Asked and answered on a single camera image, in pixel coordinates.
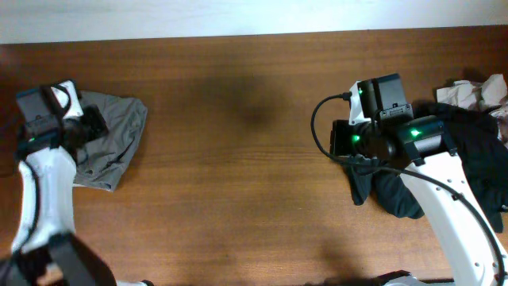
black cloth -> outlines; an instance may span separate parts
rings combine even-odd
[[[444,122],[457,146],[464,173],[483,212],[495,232],[503,229],[500,212],[508,209],[508,149],[498,140],[496,119],[489,114],[464,110],[444,103],[427,103],[415,108],[415,118],[436,115]],[[363,164],[378,164],[365,160]],[[402,179],[392,173],[361,176],[345,169],[356,205],[364,203],[374,190],[378,203],[398,218],[420,218],[423,210]]]

green indicator light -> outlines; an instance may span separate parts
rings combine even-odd
[[[411,130],[411,135],[413,135],[413,137],[416,137],[416,136],[418,136],[418,135],[420,135],[420,134],[421,134],[421,132],[420,132],[420,131],[418,131],[418,130],[416,130],[416,129],[412,129],[412,130]]]

black cable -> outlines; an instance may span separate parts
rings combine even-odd
[[[325,103],[331,99],[342,99],[345,96],[347,96],[345,94],[349,94],[349,93],[350,92],[346,92],[342,95],[329,96],[326,99],[321,100],[316,105],[316,108],[314,108],[314,112],[312,113],[312,117],[310,118],[310,131],[312,132],[312,137],[314,138],[314,142],[316,142],[316,145],[319,148],[319,150],[323,154],[325,154],[325,156],[327,156],[330,160],[332,160],[333,162],[338,163],[342,166],[357,167],[357,168],[370,168],[373,170],[393,172],[393,173],[399,174],[399,175],[405,174],[405,175],[413,176],[413,177],[421,179],[421,180],[426,180],[427,182],[430,182],[431,184],[435,184],[438,187],[442,187],[443,189],[448,191],[450,194],[452,194],[453,198],[455,198],[456,200],[459,200],[468,209],[468,211],[471,212],[471,214],[475,217],[476,221],[478,222],[478,224],[482,228],[483,232],[487,236],[487,239],[488,239],[489,243],[491,244],[491,248],[494,250],[495,258],[498,261],[499,271],[498,271],[497,285],[503,286],[504,281],[505,281],[505,276],[506,276],[505,265],[504,265],[504,261],[502,259],[501,250],[498,246],[498,243],[495,240],[495,235],[492,233],[491,229],[489,228],[489,225],[485,222],[482,215],[475,209],[475,207],[473,207],[471,205],[471,203],[469,203],[469,201],[462,194],[460,194],[458,191],[455,191],[453,188],[449,187],[447,184],[443,184],[442,182],[440,182],[438,180],[435,180],[429,176],[425,176],[425,175],[422,175],[417,172],[412,172],[412,171],[408,171],[405,169],[386,167],[386,166],[369,166],[369,165],[347,162],[346,160],[342,160],[339,157],[335,157],[334,155],[330,154],[323,148],[323,146],[321,145],[321,143],[318,140],[318,136],[316,134],[316,128],[314,126],[314,121],[316,119],[316,113],[318,112],[321,105],[323,105],[323,103]]]
[[[7,276],[9,275],[9,271],[12,268],[13,263],[17,260],[17,258],[21,255],[21,251],[23,249],[23,246],[26,245],[26,243],[32,238],[33,233],[35,232],[35,229],[37,228],[37,223],[39,222],[39,212],[40,212],[40,186],[39,186],[39,176],[35,172],[35,169],[29,162],[26,160],[23,160],[26,164],[26,166],[30,169],[30,172],[32,173],[32,179],[34,184],[34,191],[35,191],[35,207],[33,211],[33,220],[32,225],[29,228],[29,231],[26,235],[25,240],[20,244],[20,246],[13,251],[13,255],[9,258],[9,260],[4,264],[2,274],[0,274],[0,285],[6,284]]]

